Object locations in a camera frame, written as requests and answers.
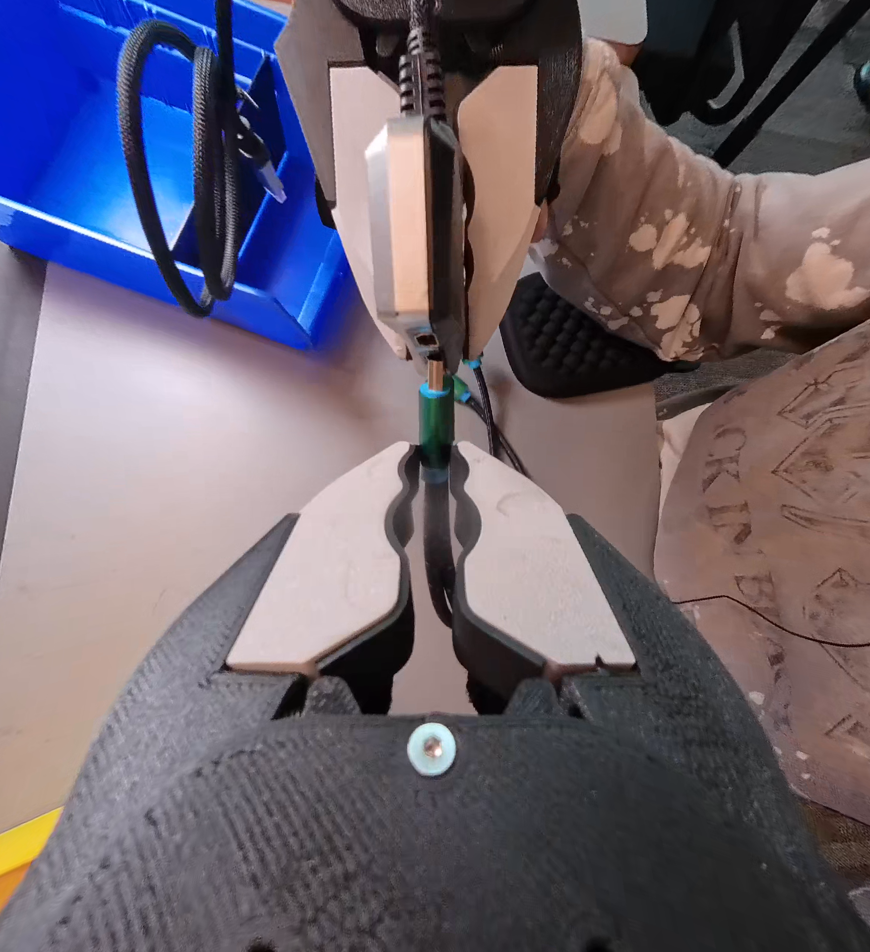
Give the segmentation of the dark grey usb hub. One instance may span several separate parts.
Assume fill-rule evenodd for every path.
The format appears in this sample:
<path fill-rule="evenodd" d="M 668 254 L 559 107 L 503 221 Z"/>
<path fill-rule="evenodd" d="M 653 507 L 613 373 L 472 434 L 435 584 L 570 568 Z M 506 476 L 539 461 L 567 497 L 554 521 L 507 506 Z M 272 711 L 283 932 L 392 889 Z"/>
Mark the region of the dark grey usb hub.
<path fill-rule="evenodd" d="M 450 126 L 389 120 L 367 148 L 373 292 L 381 325 L 422 373 L 453 374 L 465 356 L 464 159 Z"/>

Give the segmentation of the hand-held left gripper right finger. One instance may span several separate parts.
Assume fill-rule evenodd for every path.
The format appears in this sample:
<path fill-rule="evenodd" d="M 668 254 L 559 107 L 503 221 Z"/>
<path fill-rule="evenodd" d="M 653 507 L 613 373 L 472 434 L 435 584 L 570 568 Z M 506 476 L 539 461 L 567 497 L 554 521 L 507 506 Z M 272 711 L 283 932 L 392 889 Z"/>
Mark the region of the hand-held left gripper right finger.
<path fill-rule="evenodd" d="M 456 655 L 470 673 L 630 671 L 633 650 L 562 508 L 469 442 L 453 447 Z"/>

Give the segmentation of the black bin divider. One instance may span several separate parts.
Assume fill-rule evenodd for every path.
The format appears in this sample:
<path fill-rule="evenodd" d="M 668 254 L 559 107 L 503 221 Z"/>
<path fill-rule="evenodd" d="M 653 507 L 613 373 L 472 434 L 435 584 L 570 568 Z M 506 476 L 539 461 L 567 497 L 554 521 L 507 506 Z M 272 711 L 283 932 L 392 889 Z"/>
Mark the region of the black bin divider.
<path fill-rule="evenodd" d="M 243 102 L 241 113 L 251 128 L 266 144 L 275 169 L 286 152 L 286 137 L 276 93 L 276 59 L 274 54 L 265 55 L 249 86 L 249 97 L 254 105 Z M 265 202 L 267 192 L 258 177 L 251 160 L 242 157 L 240 171 L 240 232 L 241 246 L 249 238 L 251 227 Z M 172 251 L 177 263 L 197 268 L 199 262 L 198 239 L 195 227 L 195 208 L 191 208 L 176 235 Z"/>

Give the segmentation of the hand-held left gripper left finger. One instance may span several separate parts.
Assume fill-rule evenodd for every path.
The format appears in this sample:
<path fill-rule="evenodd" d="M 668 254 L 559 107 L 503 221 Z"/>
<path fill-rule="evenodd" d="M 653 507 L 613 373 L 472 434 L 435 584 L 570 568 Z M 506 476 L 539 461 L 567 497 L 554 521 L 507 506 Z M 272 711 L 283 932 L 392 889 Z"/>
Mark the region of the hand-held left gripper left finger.
<path fill-rule="evenodd" d="M 318 671 L 407 606 L 415 446 L 394 443 L 297 514 L 227 655 L 233 671 Z"/>

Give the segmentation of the person's grey patterned clothing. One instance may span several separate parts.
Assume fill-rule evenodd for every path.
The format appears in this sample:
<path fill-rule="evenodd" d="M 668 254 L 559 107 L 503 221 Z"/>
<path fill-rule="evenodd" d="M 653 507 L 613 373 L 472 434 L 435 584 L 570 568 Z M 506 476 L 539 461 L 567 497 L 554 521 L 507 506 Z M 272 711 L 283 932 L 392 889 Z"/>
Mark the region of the person's grey patterned clothing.
<path fill-rule="evenodd" d="M 700 412 L 654 573 L 870 924 L 870 320 Z"/>

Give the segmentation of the black office chair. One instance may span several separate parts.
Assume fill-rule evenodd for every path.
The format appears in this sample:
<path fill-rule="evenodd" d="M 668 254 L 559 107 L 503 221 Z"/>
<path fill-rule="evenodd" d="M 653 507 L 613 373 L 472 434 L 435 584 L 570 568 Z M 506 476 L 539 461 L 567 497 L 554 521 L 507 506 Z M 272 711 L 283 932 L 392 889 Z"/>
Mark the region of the black office chair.
<path fill-rule="evenodd" d="M 845 2 L 748 111 L 815 6 L 813 1 L 647 2 L 647 33 L 634 71 L 656 122 L 671 125 L 689 113 L 703 125 L 733 123 L 712 155 L 719 166 L 731 165 L 870 11 L 870 1 Z"/>

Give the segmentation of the person's right forearm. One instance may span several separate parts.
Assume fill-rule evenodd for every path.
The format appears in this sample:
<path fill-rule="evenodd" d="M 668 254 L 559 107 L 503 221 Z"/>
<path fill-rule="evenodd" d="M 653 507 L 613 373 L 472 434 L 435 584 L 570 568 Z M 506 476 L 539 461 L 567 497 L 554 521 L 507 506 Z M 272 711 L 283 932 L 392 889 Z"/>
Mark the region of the person's right forearm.
<path fill-rule="evenodd" d="M 601 40 L 559 184 L 529 249 L 548 286 L 664 361 L 802 354 L 870 320 L 870 158 L 730 173 L 647 117 Z"/>

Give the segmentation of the black wrist rest pad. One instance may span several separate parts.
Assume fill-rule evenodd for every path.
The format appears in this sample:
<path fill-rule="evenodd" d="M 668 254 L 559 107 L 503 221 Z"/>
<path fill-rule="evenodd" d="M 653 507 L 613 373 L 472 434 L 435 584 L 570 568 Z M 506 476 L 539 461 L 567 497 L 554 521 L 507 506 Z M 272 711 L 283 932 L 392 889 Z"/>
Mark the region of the black wrist rest pad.
<path fill-rule="evenodd" d="M 652 383 L 668 373 L 691 373 L 695 363 L 667 363 L 595 322 L 533 273 L 516 284 L 500 322 L 510 368 L 528 391 L 569 399 Z"/>

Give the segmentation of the blue plastic bin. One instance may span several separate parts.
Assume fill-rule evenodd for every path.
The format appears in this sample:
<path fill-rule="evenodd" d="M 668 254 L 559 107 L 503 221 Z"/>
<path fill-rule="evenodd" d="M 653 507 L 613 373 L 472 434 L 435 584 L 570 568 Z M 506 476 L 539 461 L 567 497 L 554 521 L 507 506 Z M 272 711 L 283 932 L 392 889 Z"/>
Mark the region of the blue plastic bin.
<path fill-rule="evenodd" d="M 234 2 L 236 80 L 249 86 L 288 11 Z M 165 21 L 216 47 L 213 2 L 0 1 L 0 241 L 175 305 L 128 182 L 116 77 L 124 41 Z M 324 346 L 356 292 L 342 243 L 320 220 L 314 169 L 276 60 L 286 201 L 265 197 L 213 317 L 297 350 Z"/>

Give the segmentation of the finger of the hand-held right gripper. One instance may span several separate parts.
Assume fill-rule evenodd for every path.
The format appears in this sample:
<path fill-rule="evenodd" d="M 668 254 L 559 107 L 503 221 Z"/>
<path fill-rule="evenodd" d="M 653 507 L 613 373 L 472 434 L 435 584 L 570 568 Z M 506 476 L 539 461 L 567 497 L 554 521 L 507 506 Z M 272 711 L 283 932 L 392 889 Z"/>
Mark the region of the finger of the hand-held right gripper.
<path fill-rule="evenodd" d="M 535 200 L 536 65 L 501 65 L 461 102 L 461 148 L 473 177 L 466 228 L 473 260 L 467 291 L 468 359 L 500 326 L 540 215 Z"/>
<path fill-rule="evenodd" d="M 408 360 L 397 333 L 378 317 L 370 232 L 367 150 L 388 120 L 400 112 L 400 94 L 368 66 L 329 69 L 335 205 L 332 217 L 356 286 L 381 338 L 396 357 Z"/>

